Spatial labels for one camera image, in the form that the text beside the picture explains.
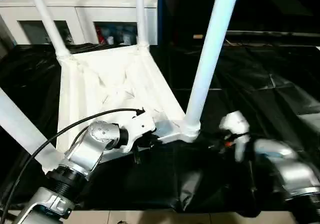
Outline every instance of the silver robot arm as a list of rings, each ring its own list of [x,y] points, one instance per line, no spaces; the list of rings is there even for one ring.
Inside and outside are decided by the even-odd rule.
[[[132,119],[123,129],[105,121],[90,124],[79,141],[70,147],[58,168],[47,173],[50,187],[40,187],[13,224],[62,223],[60,219],[69,217],[76,196],[90,179],[104,151],[130,151],[136,139],[155,129],[153,119],[146,113]]]
[[[249,124],[239,111],[229,113],[221,120],[220,128],[236,138],[234,159],[244,161],[246,146],[251,137]],[[271,139],[253,142],[256,156],[266,158],[273,176],[282,188],[288,210],[299,224],[320,223],[320,181],[318,170],[286,143]]]

